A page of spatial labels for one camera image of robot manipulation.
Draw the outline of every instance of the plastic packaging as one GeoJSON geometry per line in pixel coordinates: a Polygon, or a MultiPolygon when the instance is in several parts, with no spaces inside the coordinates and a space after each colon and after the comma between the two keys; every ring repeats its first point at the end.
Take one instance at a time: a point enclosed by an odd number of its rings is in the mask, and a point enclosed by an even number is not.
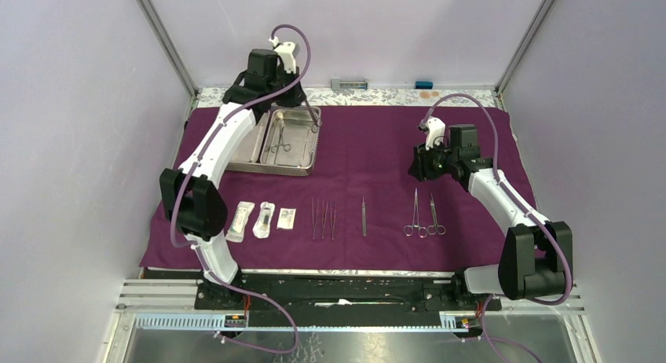
{"type": "Polygon", "coordinates": [[[262,202],[262,209],[259,211],[259,217],[254,223],[252,232],[258,239],[265,239],[270,234],[270,222],[273,219],[275,204],[262,202]]]}
{"type": "Polygon", "coordinates": [[[294,219],[296,219],[295,208],[281,208],[280,216],[277,219],[278,229],[293,229],[294,219]]]}
{"type": "Polygon", "coordinates": [[[238,207],[236,207],[236,214],[233,216],[231,227],[229,228],[229,232],[225,237],[227,241],[232,241],[233,243],[239,243],[243,241],[243,238],[245,237],[245,225],[247,224],[247,220],[250,219],[252,210],[254,210],[254,203],[238,203],[238,207]]]}

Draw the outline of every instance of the purple cloth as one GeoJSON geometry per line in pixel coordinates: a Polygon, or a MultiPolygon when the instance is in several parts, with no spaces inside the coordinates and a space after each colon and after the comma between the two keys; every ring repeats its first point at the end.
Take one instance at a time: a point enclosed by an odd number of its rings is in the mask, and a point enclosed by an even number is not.
{"type": "MultiPolygon", "coordinates": [[[[177,163],[192,154],[217,114],[217,108],[196,109],[189,119],[177,163]]],[[[412,149],[425,141],[417,129],[427,107],[332,106],[323,107],[322,128],[313,174],[285,177],[270,174],[226,172],[220,194],[229,208],[229,220],[239,201],[276,205],[270,236],[259,240],[252,233],[258,217],[255,206],[242,243],[229,243],[241,269],[313,270],[419,270],[453,271],[461,267],[490,265],[500,260],[504,235],[485,208],[463,187],[444,176],[418,182],[407,174],[412,149]],[[412,223],[414,188],[419,189],[422,226],[432,224],[430,193],[444,236],[405,236],[412,223]],[[365,197],[368,235],[361,232],[361,197],[365,197]],[[337,201],[335,240],[327,226],[313,240],[312,199],[337,201]],[[296,208],[293,230],[276,229],[280,207],[296,208]]],[[[499,168],[524,198],[534,204],[527,175],[511,134],[509,115],[489,108],[499,133],[499,168]]],[[[492,129],[477,108],[437,108],[435,116],[448,125],[473,123],[478,128],[484,156],[492,155],[492,129]]],[[[152,217],[148,250],[142,266],[199,269],[189,248],[171,246],[169,222],[160,204],[152,217]]]]}

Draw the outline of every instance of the lavender wall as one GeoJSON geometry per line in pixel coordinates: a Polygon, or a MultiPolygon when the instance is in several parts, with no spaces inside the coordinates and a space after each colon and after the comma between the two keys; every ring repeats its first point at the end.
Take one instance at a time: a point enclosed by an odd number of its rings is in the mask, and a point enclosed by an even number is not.
{"type": "Polygon", "coordinates": [[[666,0],[558,0],[505,94],[605,363],[664,361],[666,0]]]}
{"type": "Polygon", "coordinates": [[[152,1],[198,86],[233,82],[249,50],[266,47],[282,23],[312,43],[308,86],[357,76],[374,86],[417,79],[488,86],[500,80],[542,0],[152,1]]]}
{"type": "Polygon", "coordinates": [[[0,361],[85,362],[188,95],[135,0],[0,0],[0,361]]]}

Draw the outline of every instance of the cable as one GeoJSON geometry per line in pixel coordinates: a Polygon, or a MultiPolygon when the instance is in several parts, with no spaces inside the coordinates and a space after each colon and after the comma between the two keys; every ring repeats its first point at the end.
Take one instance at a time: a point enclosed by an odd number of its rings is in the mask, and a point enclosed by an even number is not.
{"type": "MultiPolygon", "coordinates": [[[[510,339],[504,339],[500,337],[489,337],[493,342],[499,342],[499,343],[506,343],[507,345],[515,346],[527,354],[532,355],[532,358],[536,360],[538,363],[543,363],[541,358],[536,355],[536,353],[532,350],[530,350],[527,346],[523,345],[522,343],[518,343],[516,341],[512,341],[510,339]]],[[[463,338],[463,339],[450,339],[446,341],[442,341],[443,343],[468,343],[468,342],[481,342],[481,338],[463,338]]]]}
{"type": "MultiPolygon", "coordinates": [[[[298,29],[297,27],[295,27],[295,26],[293,26],[293,25],[290,25],[290,24],[280,24],[280,25],[274,27],[273,31],[271,31],[271,38],[274,38],[274,37],[275,37],[275,33],[276,33],[276,31],[280,30],[281,28],[288,28],[288,29],[291,29],[291,30],[295,31],[296,33],[298,33],[298,35],[301,36],[301,38],[303,39],[303,42],[306,44],[307,58],[306,58],[306,64],[303,66],[303,71],[301,71],[300,75],[298,75],[298,77],[297,77],[296,79],[294,79],[293,82],[291,82],[288,86],[285,86],[285,87],[282,88],[281,90],[277,90],[277,91],[275,91],[275,92],[273,92],[273,93],[271,93],[271,94],[268,94],[268,95],[266,95],[266,96],[264,96],[264,97],[260,97],[260,98],[258,98],[258,99],[256,99],[256,100],[253,100],[253,101],[247,102],[246,104],[243,104],[243,105],[239,106],[238,108],[234,109],[233,111],[231,111],[231,112],[230,112],[230,113],[229,113],[229,114],[228,114],[228,115],[222,120],[222,122],[219,123],[219,124],[215,127],[215,129],[214,129],[213,132],[210,134],[210,136],[208,137],[208,139],[203,143],[203,146],[202,146],[202,148],[201,148],[201,151],[199,152],[199,155],[197,155],[197,157],[196,157],[197,160],[201,160],[201,159],[203,158],[203,154],[206,152],[206,150],[207,150],[208,147],[210,146],[210,143],[213,142],[213,140],[214,140],[215,137],[218,135],[218,133],[220,132],[220,130],[222,129],[222,127],[224,127],[224,126],[226,125],[226,123],[227,123],[227,122],[228,122],[233,116],[235,116],[236,114],[238,114],[240,111],[242,111],[242,110],[244,110],[244,109],[247,109],[247,108],[249,108],[249,107],[251,107],[251,106],[253,106],[253,105],[259,104],[259,103],[261,103],[261,102],[263,102],[263,101],[267,101],[267,100],[269,100],[269,99],[271,99],[271,98],[273,98],[273,97],[280,96],[281,94],[287,92],[288,90],[290,90],[291,88],[293,88],[294,86],[296,86],[296,84],[298,84],[298,82],[300,82],[301,79],[303,79],[303,76],[306,75],[306,72],[308,71],[308,68],[310,67],[310,59],[311,59],[311,57],[312,57],[312,51],[311,51],[311,49],[310,49],[310,43],[309,43],[309,41],[308,41],[308,39],[307,39],[305,33],[303,33],[300,29],[298,29]]],[[[185,179],[183,180],[183,183],[181,184],[181,188],[178,190],[178,194],[176,195],[176,203],[174,204],[174,212],[173,212],[173,214],[171,215],[171,225],[170,225],[170,238],[171,238],[171,244],[173,244],[176,248],[182,248],[182,247],[186,247],[186,246],[188,246],[188,245],[192,245],[192,244],[194,244],[194,243],[191,242],[191,241],[188,241],[187,243],[184,243],[184,244],[178,243],[178,242],[176,241],[176,221],[177,221],[178,211],[179,211],[180,208],[181,208],[181,203],[182,203],[182,200],[183,200],[183,196],[184,196],[184,194],[185,194],[185,188],[187,187],[187,184],[189,183],[189,180],[192,178],[192,175],[194,174],[194,171],[195,171],[197,165],[198,165],[198,163],[193,163],[192,166],[189,168],[188,173],[185,175],[185,179]]]]}
{"type": "MultiPolygon", "coordinates": [[[[495,180],[496,180],[497,183],[499,184],[499,187],[504,191],[504,193],[506,193],[507,196],[508,196],[509,198],[511,198],[511,200],[512,200],[515,204],[518,205],[518,207],[521,209],[521,211],[522,211],[523,213],[525,213],[525,215],[526,215],[531,221],[533,221],[537,226],[539,226],[539,229],[541,229],[541,231],[543,232],[543,234],[546,236],[546,238],[548,239],[548,242],[551,243],[551,245],[553,246],[553,249],[555,250],[555,253],[557,253],[559,259],[562,261],[562,264],[564,265],[565,289],[564,289],[564,293],[562,293],[562,296],[560,296],[560,298],[557,299],[557,300],[555,300],[555,301],[547,301],[547,300],[541,300],[541,299],[530,299],[530,300],[533,301],[533,302],[535,302],[535,303],[542,304],[542,305],[545,305],[545,306],[557,306],[557,305],[559,305],[559,304],[564,303],[564,302],[567,300],[567,298],[569,297],[569,295],[571,294],[571,287],[573,286],[573,279],[572,279],[572,277],[571,277],[571,269],[569,268],[569,262],[567,261],[566,257],[564,256],[564,252],[563,252],[562,249],[560,248],[558,242],[555,241],[555,238],[553,237],[553,235],[551,234],[551,232],[546,228],[546,226],[545,226],[545,225],[544,225],[544,224],[543,224],[543,223],[542,223],[542,222],[541,222],[536,216],[534,216],[534,215],[532,214],[532,212],[529,212],[528,208],[527,208],[525,205],[523,205],[522,202],[521,202],[520,200],[518,200],[518,197],[516,196],[516,194],[514,194],[514,192],[512,192],[512,191],[509,189],[509,187],[508,187],[506,184],[504,184],[503,181],[501,180],[500,173],[499,173],[499,171],[498,171],[498,169],[497,169],[497,163],[498,163],[498,161],[499,161],[499,160],[497,159],[497,156],[498,156],[497,154],[498,154],[498,151],[499,151],[500,140],[499,140],[498,135],[497,135],[497,128],[495,127],[495,122],[492,120],[492,117],[490,116],[490,113],[488,113],[488,110],[486,110],[486,108],[481,104],[481,102],[479,102],[479,100],[477,100],[476,98],[474,98],[474,97],[472,97],[472,96],[469,96],[469,95],[464,94],[464,93],[452,93],[452,94],[449,94],[449,95],[447,95],[447,96],[444,96],[444,97],[440,98],[439,100],[437,100],[437,102],[435,102],[435,103],[433,104],[433,106],[430,107],[430,109],[428,109],[428,112],[426,113],[426,116],[421,120],[421,123],[419,124],[419,128],[424,129],[424,128],[427,126],[426,124],[427,124],[427,122],[428,122],[428,119],[433,115],[433,112],[434,112],[435,108],[436,108],[440,103],[442,103],[442,102],[444,102],[444,101],[446,101],[446,100],[448,100],[448,99],[450,99],[450,98],[454,98],[454,97],[464,97],[464,98],[466,98],[466,99],[468,99],[468,100],[471,100],[471,101],[474,102],[479,108],[481,108],[481,110],[484,112],[486,118],[488,118],[488,121],[490,122],[490,126],[492,127],[492,133],[493,133],[494,143],[495,143],[495,145],[494,145],[494,147],[493,147],[493,153],[492,153],[492,174],[493,174],[493,176],[495,177],[495,180]]],[[[509,361],[508,361],[508,360],[507,360],[507,359],[506,359],[506,358],[505,358],[505,357],[504,357],[504,356],[503,356],[503,355],[497,350],[497,348],[495,347],[495,343],[492,342],[494,339],[492,339],[492,338],[488,335],[488,333],[486,332],[486,330],[485,330],[485,322],[484,322],[485,311],[486,311],[486,308],[488,307],[488,303],[490,303],[490,300],[491,300],[491,299],[492,299],[492,295],[490,295],[490,296],[485,300],[484,305],[483,305],[483,308],[481,309],[481,329],[483,330],[483,334],[485,335],[485,339],[488,341],[488,344],[490,345],[490,347],[492,348],[492,350],[495,351],[495,353],[497,354],[497,356],[499,356],[500,358],[502,358],[502,360],[505,361],[506,363],[510,363],[510,362],[509,362],[509,361]]],[[[527,349],[527,347],[524,347],[524,346],[522,346],[522,345],[521,345],[520,347],[521,347],[523,350],[526,350],[526,351],[530,352],[530,351],[527,349]]],[[[541,360],[540,360],[536,355],[533,354],[533,357],[534,357],[538,362],[541,362],[541,360]]]]}
{"type": "MultiPolygon", "coordinates": [[[[212,143],[212,141],[213,141],[213,140],[215,139],[215,137],[218,135],[218,133],[220,132],[220,130],[222,129],[222,127],[226,126],[226,123],[227,123],[227,122],[228,122],[233,116],[235,116],[236,114],[238,114],[239,112],[241,112],[241,111],[244,110],[244,109],[248,109],[248,108],[250,108],[250,107],[253,106],[253,105],[259,104],[259,103],[261,103],[261,102],[263,102],[263,101],[267,101],[267,100],[269,100],[269,99],[271,99],[271,98],[274,98],[274,97],[276,97],[276,96],[280,96],[281,94],[287,92],[288,90],[290,90],[291,88],[293,88],[294,86],[296,86],[296,84],[298,84],[298,82],[300,82],[301,79],[303,79],[303,76],[306,75],[306,72],[308,71],[308,68],[309,68],[309,66],[310,66],[310,59],[311,59],[311,57],[312,57],[312,51],[311,51],[311,49],[310,49],[310,43],[309,43],[309,41],[308,41],[308,39],[307,39],[305,33],[303,33],[300,29],[298,29],[297,27],[295,27],[295,26],[293,26],[293,25],[290,25],[290,24],[281,24],[281,25],[278,25],[278,26],[274,27],[273,31],[271,31],[271,39],[275,38],[275,32],[278,31],[278,30],[280,30],[281,28],[288,28],[288,29],[291,29],[292,31],[295,31],[296,33],[298,33],[298,35],[301,36],[303,42],[306,44],[307,59],[306,59],[306,64],[303,66],[303,70],[301,71],[300,75],[298,75],[298,77],[297,77],[296,79],[294,79],[293,82],[291,82],[288,86],[285,86],[285,87],[282,88],[281,90],[277,90],[277,91],[275,91],[275,92],[273,92],[273,93],[271,93],[271,94],[268,94],[268,95],[266,95],[266,96],[264,96],[264,97],[260,97],[260,98],[258,98],[258,99],[256,99],[256,100],[253,100],[253,101],[247,102],[246,104],[243,104],[243,105],[239,106],[238,108],[234,109],[233,111],[231,111],[231,112],[230,112],[230,113],[229,113],[229,114],[228,114],[228,115],[222,120],[222,122],[219,123],[219,124],[213,129],[213,132],[210,134],[210,136],[208,137],[208,139],[203,143],[203,146],[202,146],[202,148],[201,148],[201,151],[199,152],[199,155],[197,155],[197,157],[196,157],[196,158],[197,158],[197,161],[200,161],[200,160],[203,158],[203,155],[204,155],[204,153],[206,152],[206,150],[208,149],[208,147],[210,146],[210,143],[212,143]]],[[[308,106],[308,108],[309,108],[309,110],[310,110],[310,113],[312,113],[312,109],[309,107],[309,103],[307,102],[307,100],[306,100],[306,105],[308,106]]],[[[321,121],[319,120],[319,123],[318,123],[318,124],[317,124],[317,121],[316,121],[315,124],[316,124],[317,126],[320,126],[320,125],[321,125],[321,121]]],[[[185,195],[185,189],[187,188],[187,184],[189,183],[189,180],[192,178],[192,175],[194,174],[194,171],[195,171],[197,165],[198,165],[198,163],[197,163],[197,162],[194,162],[194,163],[192,164],[192,166],[189,168],[187,174],[185,175],[185,179],[183,179],[183,182],[182,182],[182,184],[181,184],[181,188],[178,190],[178,195],[176,196],[176,203],[174,204],[174,212],[173,212],[173,214],[171,215],[170,238],[171,238],[171,243],[172,243],[176,248],[182,248],[182,247],[186,247],[186,246],[188,246],[188,245],[192,246],[192,245],[196,244],[196,243],[191,242],[191,241],[188,241],[188,242],[185,243],[185,244],[181,244],[181,243],[178,243],[178,242],[176,241],[176,221],[177,221],[177,217],[178,217],[178,212],[180,211],[180,208],[181,208],[181,203],[182,203],[182,200],[183,200],[183,196],[185,195]]],[[[294,319],[293,319],[293,318],[291,317],[291,315],[287,312],[287,310],[285,310],[285,309],[284,309],[280,304],[278,304],[275,300],[273,300],[273,299],[271,299],[271,298],[269,298],[269,297],[267,297],[267,296],[264,296],[264,295],[262,295],[262,294],[258,294],[258,293],[256,293],[256,292],[243,290],[242,288],[238,288],[238,287],[232,286],[231,284],[225,283],[220,277],[218,277],[217,275],[215,275],[215,273],[213,273],[213,272],[210,271],[210,267],[206,264],[206,260],[203,259],[203,253],[201,252],[199,246],[195,247],[195,253],[196,253],[196,256],[199,258],[199,261],[201,262],[201,265],[202,265],[203,269],[204,269],[205,271],[209,272],[210,276],[211,276],[216,282],[218,282],[218,284],[220,284],[221,286],[226,287],[226,288],[228,288],[228,289],[230,289],[230,290],[232,290],[232,291],[239,292],[239,293],[241,293],[241,294],[245,294],[245,295],[249,295],[249,296],[254,296],[254,297],[257,297],[257,298],[263,299],[263,300],[265,300],[266,302],[268,302],[268,303],[270,303],[270,304],[273,304],[273,305],[274,305],[274,306],[275,306],[280,312],[282,312],[282,314],[284,314],[284,316],[289,320],[289,323],[291,324],[291,327],[294,328],[294,346],[292,346],[290,349],[287,349],[287,350],[274,350],[274,349],[269,349],[269,348],[267,348],[267,347],[262,347],[262,346],[253,345],[253,344],[251,344],[251,343],[245,343],[245,342],[241,342],[241,341],[236,341],[235,339],[226,339],[226,337],[224,337],[224,336],[221,338],[223,343],[224,343],[225,341],[228,340],[228,341],[231,342],[231,343],[235,343],[235,344],[238,344],[238,345],[241,345],[241,346],[251,347],[251,348],[256,349],[256,350],[261,350],[261,351],[265,351],[265,352],[268,352],[268,353],[274,353],[274,354],[289,354],[289,353],[295,351],[295,350],[298,348],[298,345],[299,345],[300,342],[301,342],[301,339],[300,339],[300,337],[298,336],[298,327],[296,326],[296,323],[295,323],[294,319]]]]}

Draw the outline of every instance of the stainless steel tray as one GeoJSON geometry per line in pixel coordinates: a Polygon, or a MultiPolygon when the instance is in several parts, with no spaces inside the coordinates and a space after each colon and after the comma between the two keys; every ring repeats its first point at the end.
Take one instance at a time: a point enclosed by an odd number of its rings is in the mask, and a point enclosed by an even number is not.
{"type": "MultiPolygon", "coordinates": [[[[313,107],[313,110],[321,118],[321,109],[313,107]]],[[[265,139],[262,137],[263,144],[258,161],[229,163],[227,169],[285,176],[310,175],[317,157],[320,132],[319,129],[313,132],[313,124],[306,107],[274,109],[268,122],[265,139]],[[278,142],[281,130],[283,145],[279,145],[278,142]],[[285,151],[284,145],[287,144],[290,147],[285,151]]]]}
{"type": "Polygon", "coordinates": [[[262,143],[266,135],[266,127],[269,125],[269,115],[264,114],[257,126],[255,126],[248,135],[243,138],[240,145],[233,153],[227,170],[237,171],[236,165],[241,163],[257,163],[259,153],[262,150],[262,143]]]}

